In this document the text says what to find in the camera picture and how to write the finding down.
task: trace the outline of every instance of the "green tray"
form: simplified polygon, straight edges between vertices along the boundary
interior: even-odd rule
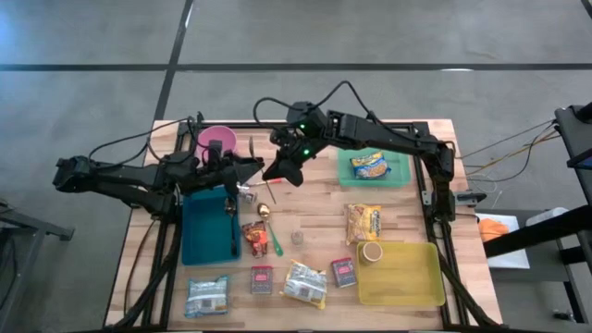
[[[357,179],[353,175],[351,158],[360,157],[380,151],[376,148],[365,148],[359,151],[338,151],[337,175],[339,185],[344,187],[403,187],[411,180],[409,171],[409,155],[382,151],[387,160],[390,172],[381,179]]]

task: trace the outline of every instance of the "small box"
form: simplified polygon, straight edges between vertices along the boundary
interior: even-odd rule
[[[251,267],[251,294],[270,294],[274,285],[273,267],[268,265]]]
[[[339,288],[353,286],[357,283],[351,258],[334,260],[331,262],[331,265],[335,274],[335,283]]]

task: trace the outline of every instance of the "silver package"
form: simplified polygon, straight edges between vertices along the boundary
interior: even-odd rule
[[[185,317],[225,315],[228,313],[228,276],[214,282],[189,280],[189,293],[185,302]]]

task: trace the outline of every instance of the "yellow tray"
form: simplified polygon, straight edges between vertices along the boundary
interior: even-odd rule
[[[366,264],[362,247],[356,251],[358,296],[364,305],[440,306],[446,296],[432,243],[381,241],[382,259]]]

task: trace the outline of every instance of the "orange object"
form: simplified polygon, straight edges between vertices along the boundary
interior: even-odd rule
[[[481,233],[481,240],[483,242],[491,241],[508,232],[510,231],[507,226],[491,218],[483,218],[479,222],[479,233]]]

